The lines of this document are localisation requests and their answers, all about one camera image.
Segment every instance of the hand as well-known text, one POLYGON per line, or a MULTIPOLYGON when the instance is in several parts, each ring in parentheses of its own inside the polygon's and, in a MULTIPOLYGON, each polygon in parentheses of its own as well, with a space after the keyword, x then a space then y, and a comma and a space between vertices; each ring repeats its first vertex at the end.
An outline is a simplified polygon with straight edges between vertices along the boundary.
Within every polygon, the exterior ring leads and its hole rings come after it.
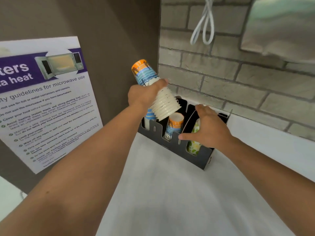
POLYGON ((202 104, 196 105, 196 111, 200 117, 200 129, 196 133, 182 133, 181 140, 191 140, 201 143, 206 147, 221 149, 227 141, 234 137, 226 124, 218 117, 217 113, 202 104))
POLYGON ((149 86, 132 85, 128 92, 129 106, 138 104, 146 110, 152 106, 158 92, 166 87, 168 84, 167 79, 160 79, 149 86))

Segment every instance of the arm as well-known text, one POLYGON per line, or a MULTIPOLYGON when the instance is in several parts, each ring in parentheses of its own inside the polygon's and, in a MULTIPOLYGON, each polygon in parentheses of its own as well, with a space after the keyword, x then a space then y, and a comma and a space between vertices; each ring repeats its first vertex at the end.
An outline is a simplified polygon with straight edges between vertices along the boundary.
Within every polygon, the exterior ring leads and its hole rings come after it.
POLYGON ((233 137, 215 111, 197 105, 200 130, 183 133, 226 155, 297 236, 315 235, 315 183, 233 137))
POLYGON ((53 167, 0 222, 0 235, 95 235, 141 119, 165 86, 132 86, 129 107, 53 167))

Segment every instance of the microwave image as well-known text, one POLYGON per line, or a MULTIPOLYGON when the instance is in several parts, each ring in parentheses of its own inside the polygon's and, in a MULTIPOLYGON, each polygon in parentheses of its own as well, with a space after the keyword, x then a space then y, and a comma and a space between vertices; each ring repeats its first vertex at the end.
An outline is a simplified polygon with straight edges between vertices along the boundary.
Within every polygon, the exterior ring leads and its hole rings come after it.
POLYGON ((50 79, 56 75, 61 75, 84 68, 80 53, 68 53, 62 55, 52 55, 35 57, 44 79, 50 79))

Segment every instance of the left arm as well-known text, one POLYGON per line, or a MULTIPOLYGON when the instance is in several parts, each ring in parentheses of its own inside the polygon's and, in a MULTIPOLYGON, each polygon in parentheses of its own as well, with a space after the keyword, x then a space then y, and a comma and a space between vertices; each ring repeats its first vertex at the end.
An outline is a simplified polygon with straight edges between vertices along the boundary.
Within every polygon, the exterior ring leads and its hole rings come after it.
POLYGON ((0 235, 95 235, 141 119, 166 85, 132 86, 129 107, 53 167, 0 222, 0 235))

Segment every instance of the left hand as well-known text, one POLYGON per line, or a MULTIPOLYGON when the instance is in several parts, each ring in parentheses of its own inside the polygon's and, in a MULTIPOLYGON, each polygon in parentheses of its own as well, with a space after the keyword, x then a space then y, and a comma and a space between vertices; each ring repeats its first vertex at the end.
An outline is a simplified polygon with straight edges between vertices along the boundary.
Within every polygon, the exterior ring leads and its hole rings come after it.
POLYGON ((148 109, 152 106, 158 92, 166 87, 167 84, 167 79, 160 79, 149 86, 132 85, 128 92, 129 106, 138 104, 144 107, 144 109, 148 109))

